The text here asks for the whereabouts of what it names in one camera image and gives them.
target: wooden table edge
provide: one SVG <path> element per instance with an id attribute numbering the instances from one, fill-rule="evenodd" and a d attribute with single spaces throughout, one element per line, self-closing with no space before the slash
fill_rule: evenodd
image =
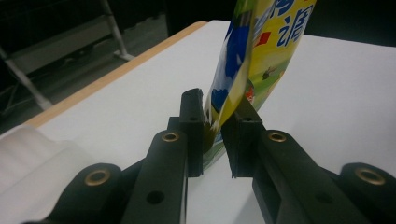
<path id="1" fill-rule="evenodd" d="M 90 85 L 84 87 L 83 89 L 75 92 L 74 94 L 70 95 L 69 97 L 65 98 L 58 104 L 54 105 L 53 107 L 49 108 L 41 112 L 40 114 L 36 115 L 35 117 L 27 120 L 25 124 L 39 127 L 44 123 L 48 122 L 49 120 L 57 117 L 58 115 L 62 114 L 64 111 L 72 107 L 73 105 L 78 104 L 82 100 L 86 99 L 90 95 L 94 94 L 95 92 L 101 90 L 103 87 L 108 85 L 109 83 L 113 82 L 119 77 L 122 77 L 127 72 L 131 71 L 132 69 L 136 68 L 140 64 L 144 63 L 148 59 L 154 57 L 155 55 L 159 54 L 163 50 L 169 48 L 177 41 L 181 40 L 182 38 L 190 35 L 191 33 L 195 32 L 199 28 L 206 25 L 206 21 L 198 21 L 189 27 L 183 29 L 182 31 L 178 32 L 175 35 L 170 36 L 169 38 L 165 39 L 160 44 L 156 45 L 155 47 L 145 51 L 144 53 L 140 54 L 133 60 L 129 61 L 128 63 L 123 64 L 119 68 L 113 70 L 112 72 L 108 73 L 107 75 L 100 77 Z"/>

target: yellow packaging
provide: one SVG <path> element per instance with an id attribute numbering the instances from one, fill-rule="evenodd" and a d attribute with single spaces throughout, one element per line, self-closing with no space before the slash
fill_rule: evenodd
<path id="1" fill-rule="evenodd" d="M 258 110 L 283 76 L 316 0 L 238 0 L 205 103 L 204 166 L 221 155 L 219 129 L 246 96 Z"/>

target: table surface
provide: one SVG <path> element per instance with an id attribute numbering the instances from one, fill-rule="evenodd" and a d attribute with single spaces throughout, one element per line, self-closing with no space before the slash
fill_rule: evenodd
<path id="1" fill-rule="evenodd" d="M 206 96 L 228 25 L 195 23 L 27 123 L 124 169 L 178 115 L 183 91 Z M 362 161 L 396 175 L 394 58 L 395 48 L 305 35 L 259 115 L 333 172 Z M 187 223 L 263 223 L 251 179 L 231 179 L 225 156 L 189 179 Z"/>

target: bolt hole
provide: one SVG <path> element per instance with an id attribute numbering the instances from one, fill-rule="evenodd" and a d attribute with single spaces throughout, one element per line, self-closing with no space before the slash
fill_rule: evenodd
<path id="1" fill-rule="evenodd" d="M 148 194 L 147 201 L 151 204 L 158 204 L 161 203 L 164 198 L 165 195 L 162 192 L 154 190 Z"/>
<path id="2" fill-rule="evenodd" d="M 286 136 L 281 133 L 270 133 L 268 137 L 274 142 L 284 142 L 286 141 Z"/>
<path id="3" fill-rule="evenodd" d="M 178 139 L 177 133 L 166 133 L 163 135 L 163 141 L 165 142 L 175 142 Z"/>
<path id="4" fill-rule="evenodd" d="M 368 169 L 368 168 L 357 168 L 355 170 L 355 174 L 361 180 L 373 184 L 373 185 L 384 185 L 386 180 L 382 175 L 379 175 L 376 171 Z"/>
<path id="5" fill-rule="evenodd" d="M 111 174 L 107 169 L 94 170 L 85 176 L 84 182 L 87 186 L 99 186 L 106 183 L 110 176 Z"/>
<path id="6" fill-rule="evenodd" d="M 315 198 L 317 198 L 320 203 L 332 203 L 332 196 L 325 192 L 317 193 Z"/>
<path id="7" fill-rule="evenodd" d="M 92 180 L 92 181 L 99 181 L 99 180 L 105 178 L 105 176 L 106 176 L 106 175 L 105 175 L 105 173 L 103 173 L 103 172 L 101 172 L 101 173 L 96 173 L 96 174 L 91 175 L 90 180 Z"/>

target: brass screw hole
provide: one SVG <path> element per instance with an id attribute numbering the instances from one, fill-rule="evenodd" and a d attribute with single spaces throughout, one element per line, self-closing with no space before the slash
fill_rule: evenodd
<path id="1" fill-rule="evenodd" d="M 286 136 L 281 133 L 269 133 L 268 137 L 274 142 L 284 142 L 286 141 Z"/>
<path id="2" fill-rule="evenodd" d="M 85 184 L 91 187 L 99 186 L 106 183 L 110 177 L 111 174 L 107 169 L 95 170 L 85 176 Z"/>
<path id="3" fill-rule="evenodd" d="M 177 133 L 166 133 L 163 135 L 163 141 L 165 142 L 176 142 L 179 136 Z"/>
<path id="4" fill-rule="evenodd" d="M 384 185 L 387 181 L 385 178 L 374 170 L 360 167 L 356 168 L 355 175 L 361 180 L 372 185 Z"/>

